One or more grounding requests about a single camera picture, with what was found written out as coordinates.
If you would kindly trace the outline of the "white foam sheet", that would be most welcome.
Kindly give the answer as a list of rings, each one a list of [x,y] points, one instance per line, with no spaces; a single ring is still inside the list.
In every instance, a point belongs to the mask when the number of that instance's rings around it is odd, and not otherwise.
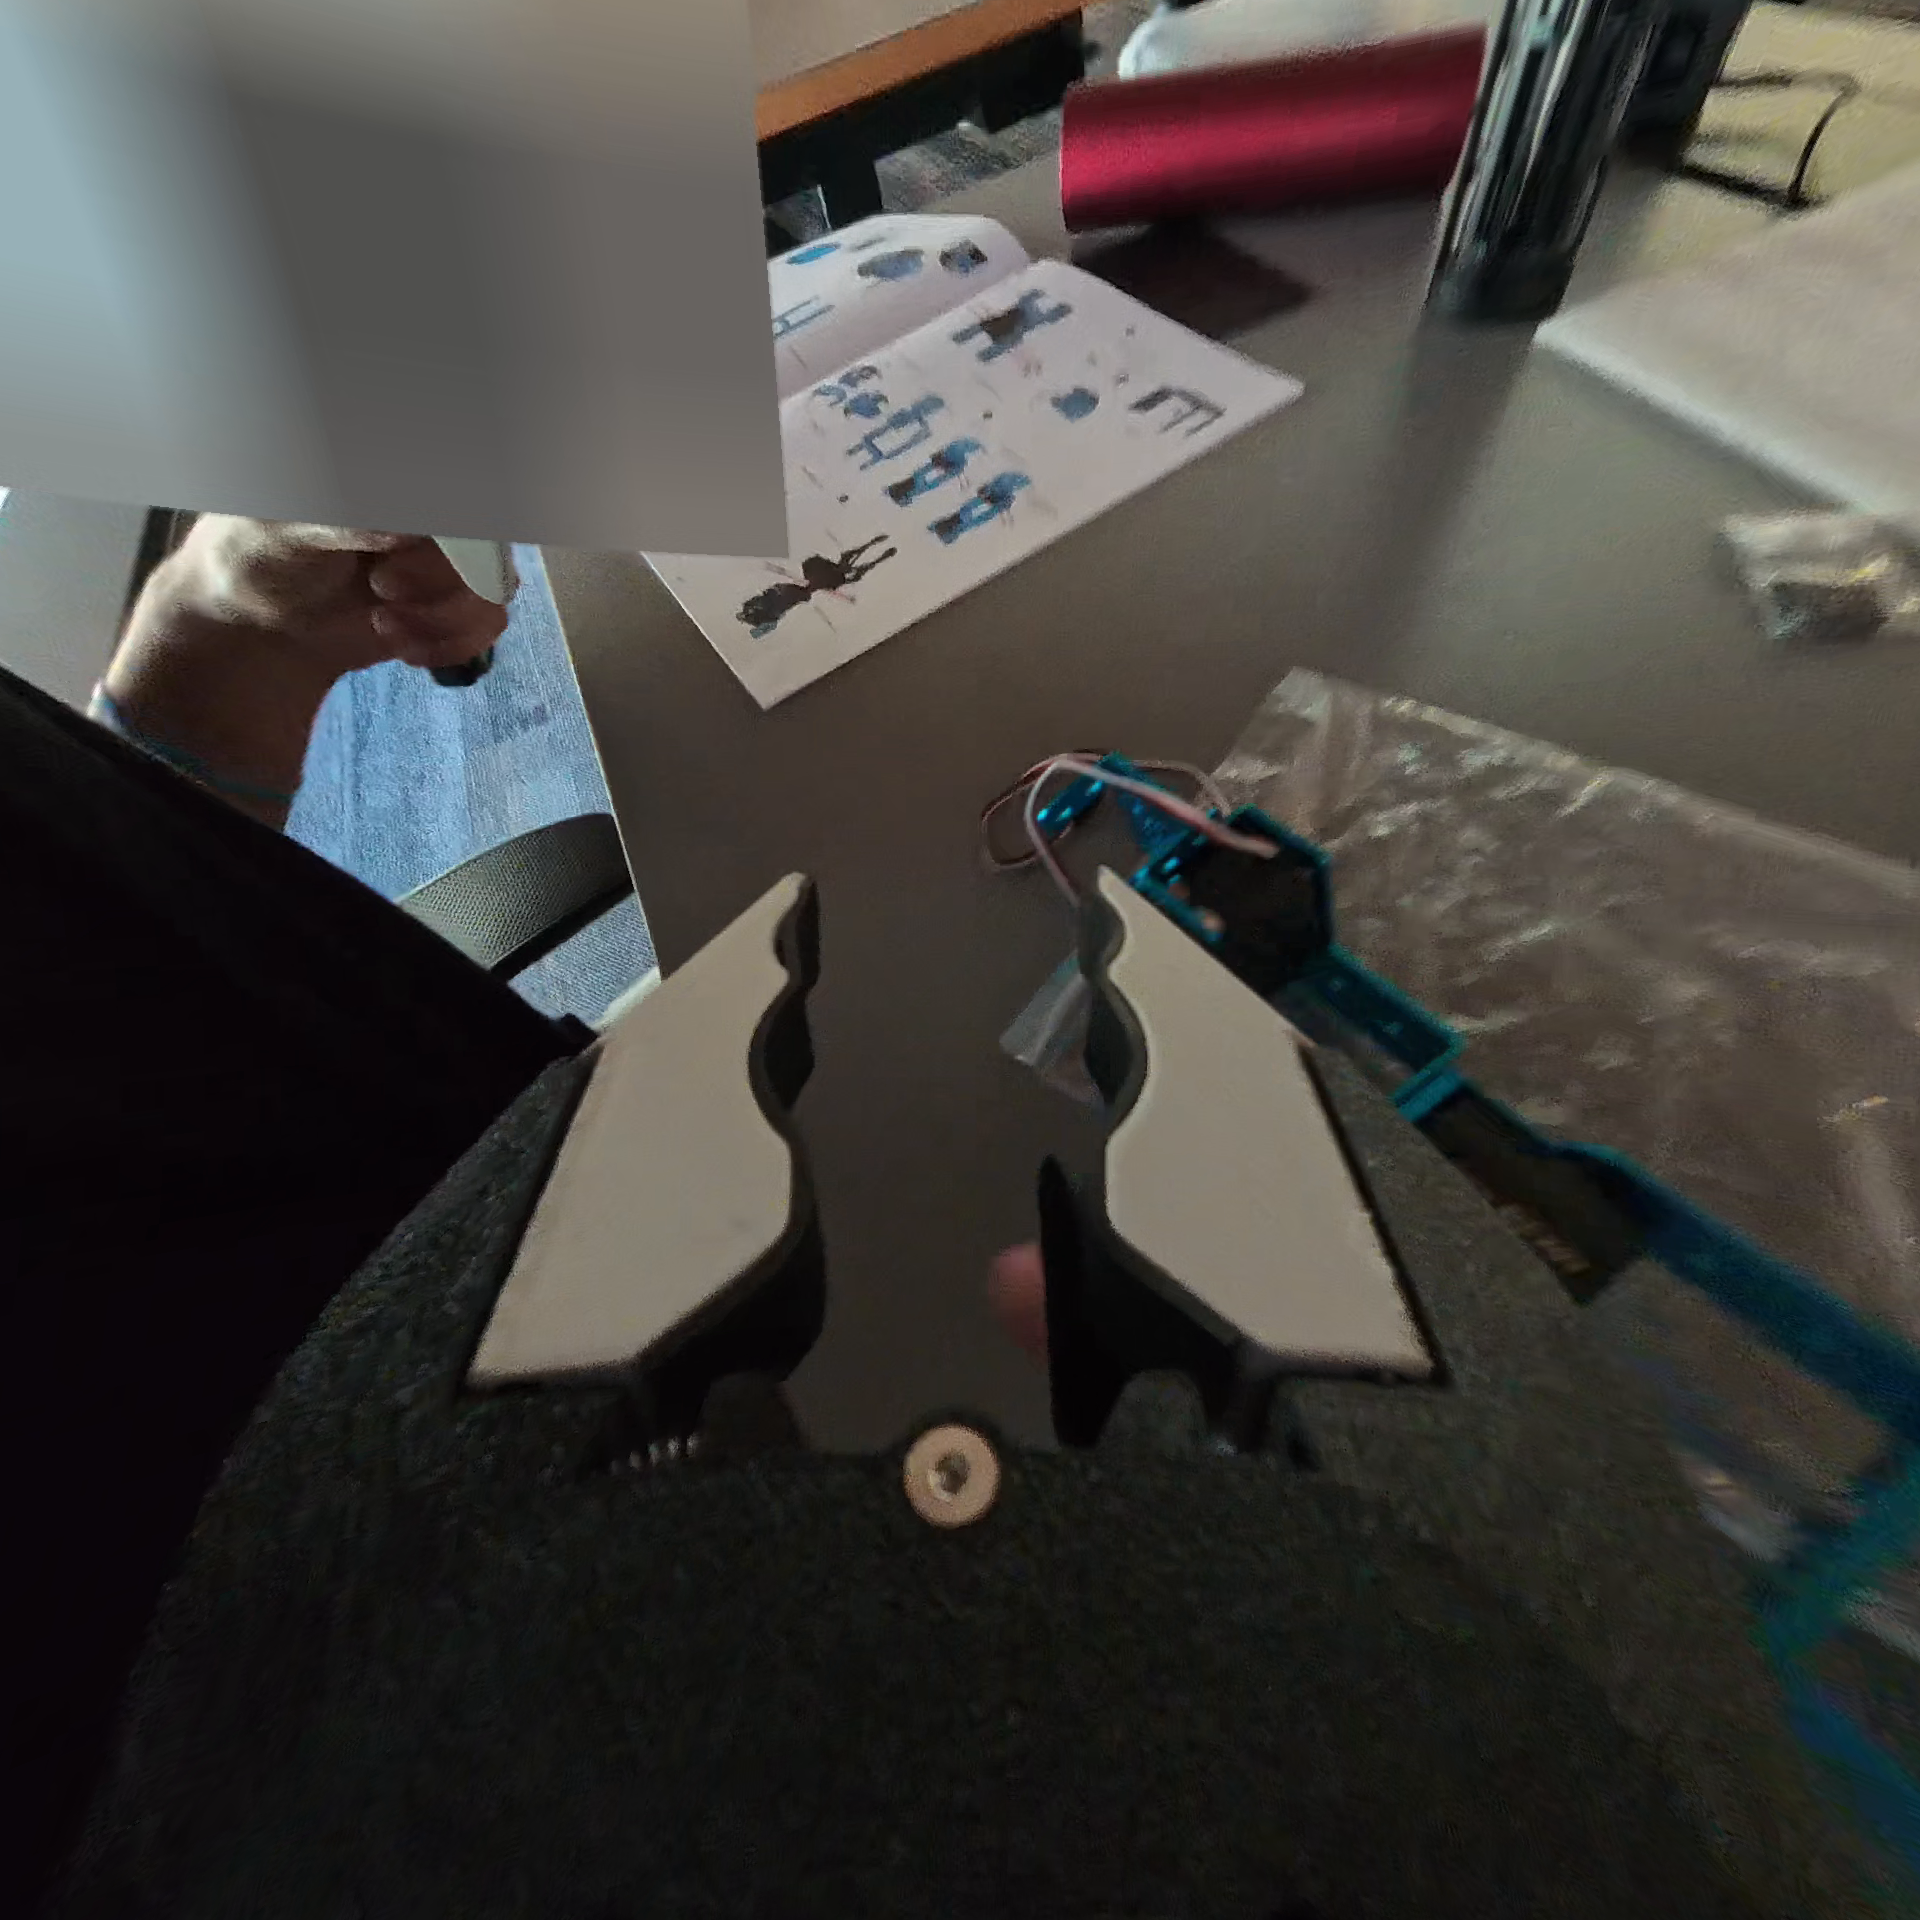
[[[1537,343],[1818,495],[1915,528],[1914,163],[1574,303]]]

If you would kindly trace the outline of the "grey desk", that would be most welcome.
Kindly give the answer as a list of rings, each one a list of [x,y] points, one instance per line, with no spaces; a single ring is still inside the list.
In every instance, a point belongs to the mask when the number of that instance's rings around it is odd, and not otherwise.
[[[1779,655],[1720,575],[1723,515],[1802,495],[1522,327],[1429,315],[1435,222],[1225,224],[1309,289],[1241,345],[1305,397],[774,710],[638,557],[546,560],[661,965],[774,877],[819,883],[801,1128],[829,1310],[788,1394],[827,1449],[953,1408],[1050,1440],[985,1270],[1044,1155],[1093,1139],[998,1048],[1072,926],[976,849],[1035,757],[1216,765],[1301,664],[1915,857],[1914,649]]]

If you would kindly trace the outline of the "background desk with orange edge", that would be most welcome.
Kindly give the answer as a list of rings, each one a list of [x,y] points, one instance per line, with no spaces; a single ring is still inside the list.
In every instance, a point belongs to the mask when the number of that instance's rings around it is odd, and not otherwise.
[[[771,251],[790,241],[780,205],[872,216],[880,159],[957,126],[1013,128],[1085,75],[1074,2],[749,2],[749,24]]]

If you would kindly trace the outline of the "person's left forearm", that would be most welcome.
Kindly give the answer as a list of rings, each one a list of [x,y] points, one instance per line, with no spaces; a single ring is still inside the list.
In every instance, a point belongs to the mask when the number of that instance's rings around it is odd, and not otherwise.
[[[203,757],[220,773],[299,793],[324,683],[252,654],[125,654],[100,680],[138,729]],[[296,811],[227,803],[277,832]]]

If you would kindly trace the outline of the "white plastic bag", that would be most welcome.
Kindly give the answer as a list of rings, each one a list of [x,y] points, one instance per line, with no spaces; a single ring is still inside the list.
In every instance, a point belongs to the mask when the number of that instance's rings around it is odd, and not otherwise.
[[[1152,80],[1216,63],[1309,56],[1434,31],[1489,29],[1499,2],[1204,2],[1157,9],[1122,42],[1116,72]]]

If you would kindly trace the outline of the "black tumbler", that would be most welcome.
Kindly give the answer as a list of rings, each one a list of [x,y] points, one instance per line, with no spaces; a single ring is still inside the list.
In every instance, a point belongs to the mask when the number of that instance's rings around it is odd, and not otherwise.
[[[1437,230],[1429,309],[1539,323],[1563,301],[1658,2],[1509,2]]]

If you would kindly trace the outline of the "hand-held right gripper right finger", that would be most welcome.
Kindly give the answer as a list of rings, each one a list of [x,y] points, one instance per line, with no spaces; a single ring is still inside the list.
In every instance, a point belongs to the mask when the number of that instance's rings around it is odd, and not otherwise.
[[[1114,869],[1081,931],[1118,1254],[1254,1377],[1437,1377],[1313,1045]]]

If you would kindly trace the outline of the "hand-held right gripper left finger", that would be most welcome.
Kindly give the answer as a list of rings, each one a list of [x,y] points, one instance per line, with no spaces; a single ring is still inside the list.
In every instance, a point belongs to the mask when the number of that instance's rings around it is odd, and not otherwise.
[[[819,893],[788,872],[608,1026],[469,1385],[793,1376],[827,1296],[797,1126],[819,973]]]

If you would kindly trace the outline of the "person's left hand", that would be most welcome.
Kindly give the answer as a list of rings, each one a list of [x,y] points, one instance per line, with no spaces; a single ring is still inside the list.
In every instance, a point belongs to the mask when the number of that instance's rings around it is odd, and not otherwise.
[[[216,690],[317,698],[392,659],[481,674],[508,623],[432,537],[201,513],[134,598],[106,683],[128,710]]]

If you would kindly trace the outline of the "small bag of black parts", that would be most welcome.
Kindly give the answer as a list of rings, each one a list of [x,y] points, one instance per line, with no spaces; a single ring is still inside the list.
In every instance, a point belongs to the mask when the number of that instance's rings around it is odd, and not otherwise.
[[[1769,640],[1814,646],[1917,635],[1915,518],[1740,513],[1721,523],[1720,541]]]

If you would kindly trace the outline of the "blue toy robot arm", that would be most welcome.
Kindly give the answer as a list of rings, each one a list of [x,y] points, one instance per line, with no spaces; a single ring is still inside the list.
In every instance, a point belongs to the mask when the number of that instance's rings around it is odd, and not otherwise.
[[[1846,1514],[1802,1531],[1762,1605],[1762,1640],[1788,1682],[1795,1729],[1850,1786],[1866,1827],[1915,1882],[1915,1759],[1898,1757],[1814,1656],[1915,1569],[1915,1346],[1844,1304],[1806,1270],[1693,1207],[1633,1159],[1552,1139],[1464,1070],[1441,1017],[1362,965],[1336,931],[1330,893],[1283,914],[1298,953],[1283,993],[1329,1022],[1360,1062],[1388,1066],[1388,1095],[1582,1302],[1633,1261],[1658,1264],[1728,1312],[1790,1367],[1833,1390],[1893,1443]]]

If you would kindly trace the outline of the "black office chair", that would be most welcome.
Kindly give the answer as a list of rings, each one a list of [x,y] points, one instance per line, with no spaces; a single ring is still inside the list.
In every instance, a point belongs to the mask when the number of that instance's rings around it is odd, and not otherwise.
[[[497,979],[515,979],[635,896],[608,811],[546,823],[469,855],[395,899]]]

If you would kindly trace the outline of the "red metallic cylinder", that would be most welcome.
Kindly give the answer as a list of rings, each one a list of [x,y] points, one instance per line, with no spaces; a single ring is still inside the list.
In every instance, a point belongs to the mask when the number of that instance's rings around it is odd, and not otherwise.
[[[1203,63],[1062,96],[1070,233],[1434,199],[1465,152],[1485,29]]]

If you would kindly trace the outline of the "blue wristband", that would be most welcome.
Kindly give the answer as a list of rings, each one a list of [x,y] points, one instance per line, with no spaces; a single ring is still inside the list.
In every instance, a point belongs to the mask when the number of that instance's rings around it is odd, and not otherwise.
[[[117,738],[121,738],[123,742],[128,742],[148,760],[166,765],[184,779],[225,798],[227,802],[234,802],[244,809],[275,809],[277,814],[288,814],[298,802],[298,791],[285,791],[238,775],[220,773],[203,757],[193,754],[190,750],[179,747],[171,741],[163,741],[134,727],[104,680],[96,680],[86,697],[86,717],[115,734]]]

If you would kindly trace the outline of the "person's right hand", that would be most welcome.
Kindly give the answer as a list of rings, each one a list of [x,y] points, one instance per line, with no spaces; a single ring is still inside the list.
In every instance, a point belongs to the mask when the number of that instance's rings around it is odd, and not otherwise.
[[[1033,1360],[1050,1353],[1048,1270],[1035,1238],[996,1251],[987,1294],[1002,1329]]]

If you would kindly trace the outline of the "open instruction booklet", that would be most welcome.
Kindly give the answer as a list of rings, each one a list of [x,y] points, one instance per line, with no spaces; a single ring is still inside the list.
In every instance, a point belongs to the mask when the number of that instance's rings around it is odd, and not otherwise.
[[[874,215],[766,275],[786,552],[643,554],[766,710],[1305,394],[985,215]]]

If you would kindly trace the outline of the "large clear plastic bag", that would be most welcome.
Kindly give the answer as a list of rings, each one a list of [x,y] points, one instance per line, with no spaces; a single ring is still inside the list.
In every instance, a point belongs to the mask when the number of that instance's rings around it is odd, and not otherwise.
[[[1489,1096],[1915,1346],[1914,869],[1309,669],[1212,776],[1329,859],[1342,945]],[[1673,1281],[1649,1368],[1712,1521],[1780,1575],[1893,1443]],[[1914,1659],[1915,1569],[1844,1630]]]

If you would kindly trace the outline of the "blue servo bracket assembly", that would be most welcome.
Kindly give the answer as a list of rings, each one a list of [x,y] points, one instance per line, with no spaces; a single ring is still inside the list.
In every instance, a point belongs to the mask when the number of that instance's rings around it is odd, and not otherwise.
[[[1329,957],[1329,859],[1225,785],[1174,759],[1065,752],[1028,765],[981,811],[996,872],[1041,869],[1070,902],[1060,843],[1114,802],[1137,843],[1129,886],[1237,979],[1273,1001]]]

